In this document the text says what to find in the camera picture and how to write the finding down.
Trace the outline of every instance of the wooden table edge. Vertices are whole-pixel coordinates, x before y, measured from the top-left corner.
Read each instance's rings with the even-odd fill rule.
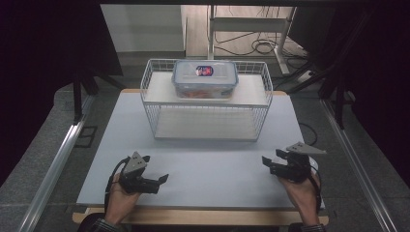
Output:
[[[73,213],[73,221],[81,223],[88,215],[103,213],[103,208],[87,208],[85,213]],[[319,216],[328,224],[328,216]],[[280,226],[302,222],[296,211],[228,211],[228,210],[172,210],[135,209],[123,223],[155,225],[255,225]]]

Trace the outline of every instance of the metal rail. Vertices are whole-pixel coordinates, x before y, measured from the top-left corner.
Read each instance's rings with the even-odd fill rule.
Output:
[[[37,222],[43,213],[44,207],[48,201],[49,196],[54,191],[54,187],[60,177],[61,172],[66,164],[66,161],[72,151],[76,139],[84,126],[85,120],[87,118],[87,112],[94,101],[94,97],[88,96],[83,104],[84,113],[80,118],[78,124],[72,125],[61,144],[60,149],[57,152],[52,164],[48,168],[47,173],[36,192],[33,200],[31,201],[28,210],[25,213],[21,224],[17,231],[31,232],[36,228]]]
[[[353,171],[356,174],[356,177],[359,180],[360,185],[362,186],[363,192],[377,217],[383,231],[391,232],[397,231],[395,224],[392,221],[390,213],[383,202],[380,194],[377,192],[370,178],[368,177],[365,168],[363,167],[359,157],[357,156],[352,144],[350,143],[349,138],[347,137],[344,130],[341,130],[334,118],[334,111],[328,100],[321,100],[323,108],[325,109],[326,115],[332,125],[332,128],[335,131],[338,141],[340,142],[341,147],[343,148],[344,153],[347,156],[350,164],[352,165]]]

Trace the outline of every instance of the black curtain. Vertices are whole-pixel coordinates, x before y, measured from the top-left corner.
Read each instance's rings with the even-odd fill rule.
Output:
[[[122,71],[99,4],[6,0],[0,16],[3,184],[74,73]]]
[[[410,7],[381,2],[346,67],[357,118],[410,186]]]

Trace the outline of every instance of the sleeve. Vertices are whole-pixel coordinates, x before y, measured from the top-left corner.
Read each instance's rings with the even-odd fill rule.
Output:
[[[89,232],[121,232],[121,230],[118,226],[115,226],[102,218],[98,218],[91,226]]]
[[[311,226],[302,226],[302,232],[326,232],[326,228],[323,224],[311,225]]]

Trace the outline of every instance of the white table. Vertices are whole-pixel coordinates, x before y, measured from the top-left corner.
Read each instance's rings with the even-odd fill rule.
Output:
[[[257,142],[156,140],[139,93],[125,90],[116,103],[77,204],[102,206],[106,182],[113,168],[138,151],[141,156],[151,156],[144,178],[158,179],[164,174],[169,174],[169,178],[158,194],[143,194],[137,210],[161,208],[168,214],[174,210],[182,210],[179,213],[218,211],[231,212],[231,216],[233,212],[290,212],[291,220],[295,220],[297,213],[284,188],[262,164],[261,157],[275,160],[275,149],[298,141],[303,138],[288,96],[274,96]]]

